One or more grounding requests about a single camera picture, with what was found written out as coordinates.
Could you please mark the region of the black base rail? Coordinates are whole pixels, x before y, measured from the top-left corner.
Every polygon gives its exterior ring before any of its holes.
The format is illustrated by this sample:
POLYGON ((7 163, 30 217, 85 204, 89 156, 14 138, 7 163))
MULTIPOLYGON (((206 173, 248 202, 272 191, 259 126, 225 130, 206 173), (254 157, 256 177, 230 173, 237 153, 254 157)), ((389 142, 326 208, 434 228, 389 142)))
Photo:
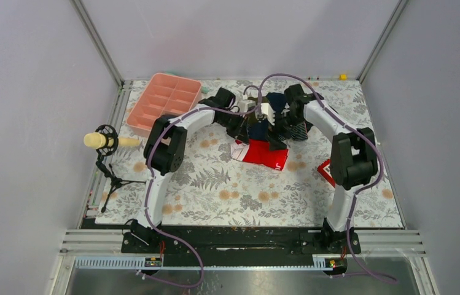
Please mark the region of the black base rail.
POLYGON ((305 267, 313 256, 360 254, 358 235, 315 227, 208 227, 139 224, 123 233, 123 254, 155 254, 166 267, 305 267))

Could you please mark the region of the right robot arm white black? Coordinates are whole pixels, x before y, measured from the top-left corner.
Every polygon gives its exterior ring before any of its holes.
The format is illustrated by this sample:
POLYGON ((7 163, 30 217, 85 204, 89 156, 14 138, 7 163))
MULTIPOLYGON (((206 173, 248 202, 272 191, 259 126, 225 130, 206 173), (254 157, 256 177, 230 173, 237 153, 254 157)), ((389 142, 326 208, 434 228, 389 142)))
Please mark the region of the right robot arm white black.
POLYGON ((300 84, 291 85, 282 93, 268 93, 266 98, 273 110, 271 139, 279 135, 289 138, 295 127, 305 124, 316 127, 330 141, 330 174, 335 192, 319 242, 330 253, 342 250, 356 254, 353 215, 357 195, 375 185, 373 177, 380 179, 383 175, 383 161, 373 130, 354 128, 320 93, 305 93, 300 84))

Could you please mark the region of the microphone with foam cover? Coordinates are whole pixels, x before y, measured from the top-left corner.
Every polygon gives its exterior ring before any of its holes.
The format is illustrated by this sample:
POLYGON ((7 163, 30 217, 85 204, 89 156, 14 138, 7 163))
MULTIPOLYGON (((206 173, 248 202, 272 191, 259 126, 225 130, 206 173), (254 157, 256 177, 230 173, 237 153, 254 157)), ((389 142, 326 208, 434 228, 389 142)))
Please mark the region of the microphone with foam cover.
POLYGON ((138 147, 140 140, 135 138, 119 137, 115 128, 111 125, 100 125, 93 133, 87 133, 84 136, 84 145, 92 148, 97 153, 95 165, 103 176, 110 180, 110 189, 105 199, 104 205, 100 212, 105 213, 111 195, 123 186, 133 183, 144 184, 145 181, 125 180, 119 178, 113 171, 111 164, 106 165, 104 160, 114 155, 119 147, 138 147))

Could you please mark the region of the red underwear white trim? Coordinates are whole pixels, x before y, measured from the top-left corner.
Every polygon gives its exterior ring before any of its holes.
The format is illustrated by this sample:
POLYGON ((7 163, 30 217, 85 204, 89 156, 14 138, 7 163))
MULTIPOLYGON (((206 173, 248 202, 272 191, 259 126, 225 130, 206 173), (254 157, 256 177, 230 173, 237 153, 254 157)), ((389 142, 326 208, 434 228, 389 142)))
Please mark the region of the red underwear white trim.
POLYGON ((286 164, 289 150, 278 149, 272 151, 270 143, 266 141, 249 140, 248 144, 234 141, 230 144, 230 155, 240 162, 263 165, 281 171, 286 164))

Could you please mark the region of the pink divided organizer tray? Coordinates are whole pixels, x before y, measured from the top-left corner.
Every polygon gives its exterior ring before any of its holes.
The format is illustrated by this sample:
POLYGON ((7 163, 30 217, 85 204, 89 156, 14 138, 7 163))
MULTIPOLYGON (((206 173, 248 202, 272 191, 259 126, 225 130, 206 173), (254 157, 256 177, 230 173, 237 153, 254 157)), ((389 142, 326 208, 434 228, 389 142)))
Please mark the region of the pink divided organizer tray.
POLYGON ((171 74, 154 74, 127 118, 135 135, 148 137, 162 115, 180 116, 201 99, 201 82, 171 74))

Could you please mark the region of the floral patterned table mat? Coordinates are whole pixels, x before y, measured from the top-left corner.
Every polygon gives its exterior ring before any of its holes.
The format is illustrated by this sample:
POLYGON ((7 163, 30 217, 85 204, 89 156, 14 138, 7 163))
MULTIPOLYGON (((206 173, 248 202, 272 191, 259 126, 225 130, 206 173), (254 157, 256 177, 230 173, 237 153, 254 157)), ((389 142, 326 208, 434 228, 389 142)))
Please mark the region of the floral patterned table mat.
MULTIPOLYGON (((358 81, 316 81, 313 88, 345 121, 372 127, 358 81)), ((318 172, 330 155, 330 142, 314 127, 307 141, 290 141, 282 171, 242 163, 230 155, 232 139, 225 128, 210 125, 186 143, 185 159, 167 186, 161 212, 163 225, 194 226, 321 226, 334 189, 318 172)), ((110 157, 115 174, 146 180, 140 147, 121 147, 110 157)), ((354 227, 404 227, 390 180, 358 196, 354 227)), ((144 201, 144 184, 129 184, 112 193, 95 224, 124 224, 136 218, 144 201)))

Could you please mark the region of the red white grid block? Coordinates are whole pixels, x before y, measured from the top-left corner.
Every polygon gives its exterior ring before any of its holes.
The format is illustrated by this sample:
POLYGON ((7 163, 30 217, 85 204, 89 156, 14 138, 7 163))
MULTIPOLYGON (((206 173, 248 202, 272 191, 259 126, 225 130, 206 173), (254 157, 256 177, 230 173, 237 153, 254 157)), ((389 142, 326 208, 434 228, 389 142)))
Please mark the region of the red white grid block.
POLYGON ((333 179, 330 171, 330 159, 327 159, 320 164, 317 167, 317 171, 332 187, 335 187, 335 180, 333 179))

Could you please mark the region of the navy blue underwear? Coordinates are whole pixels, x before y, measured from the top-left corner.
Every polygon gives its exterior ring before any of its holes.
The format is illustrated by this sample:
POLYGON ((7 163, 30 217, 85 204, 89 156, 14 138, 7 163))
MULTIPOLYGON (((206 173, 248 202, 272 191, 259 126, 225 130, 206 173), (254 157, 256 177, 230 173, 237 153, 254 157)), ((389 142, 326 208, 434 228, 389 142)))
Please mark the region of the navy blue underwear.
POLYGON ((267 131, 271 131, 270 127, 273 123, 274 112, 281 112, 286 106, 287 100, 284 94, 278 92, 270 92, 262 97, 261 113, 257 111, 252 113, 261 120, 261 123, 256 124, 252 128, 248 128, 248 135, 251 140, 268 141, 267 131))

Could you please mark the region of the striped grey underwear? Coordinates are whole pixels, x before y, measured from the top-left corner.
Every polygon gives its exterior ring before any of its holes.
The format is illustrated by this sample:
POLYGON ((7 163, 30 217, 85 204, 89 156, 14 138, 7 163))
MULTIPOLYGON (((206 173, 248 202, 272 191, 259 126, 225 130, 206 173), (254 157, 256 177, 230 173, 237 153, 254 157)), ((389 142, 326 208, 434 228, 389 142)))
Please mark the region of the striped grey underwear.
POLYGON ((308 139, 308 130, 306 123, 301 122, 294 125, 289 130, 289 137, 294 141, 306 141, 308 139))

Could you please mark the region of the olive green underwear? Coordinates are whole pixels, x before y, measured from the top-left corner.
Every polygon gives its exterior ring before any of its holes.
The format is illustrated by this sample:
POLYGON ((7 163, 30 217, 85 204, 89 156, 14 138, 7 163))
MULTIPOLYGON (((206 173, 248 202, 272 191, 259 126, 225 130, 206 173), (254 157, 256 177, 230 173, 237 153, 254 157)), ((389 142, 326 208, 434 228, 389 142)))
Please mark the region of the olive green underwear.
POLYGON ((261 120, 256 117, 255 113, 251 113, 247 116, 248 121, 247 121, 247 127, 252 128, 258 123, 261 123, 261 120))

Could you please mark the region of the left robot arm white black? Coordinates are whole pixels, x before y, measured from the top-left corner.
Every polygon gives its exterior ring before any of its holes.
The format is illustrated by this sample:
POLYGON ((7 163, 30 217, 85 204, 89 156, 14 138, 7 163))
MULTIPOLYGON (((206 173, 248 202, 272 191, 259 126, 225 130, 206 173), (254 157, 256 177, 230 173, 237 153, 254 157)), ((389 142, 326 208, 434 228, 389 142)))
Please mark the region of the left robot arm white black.
POLYGON ((160 244, 162 231, 162 206, 167 186, 184 160, 187 138, 200 129, 217 123, 238 129, 244 117, 257 107, 238 108, 234 111, 235 96, 220 88, 216 95, 199 101, 191 110, 178 116, 162 115, 154 123, 144 148, 144 158, 149 171, 143 202, 136 220, 145 228, 136 237, 136 244, 147 253, 155 251, 160 244))

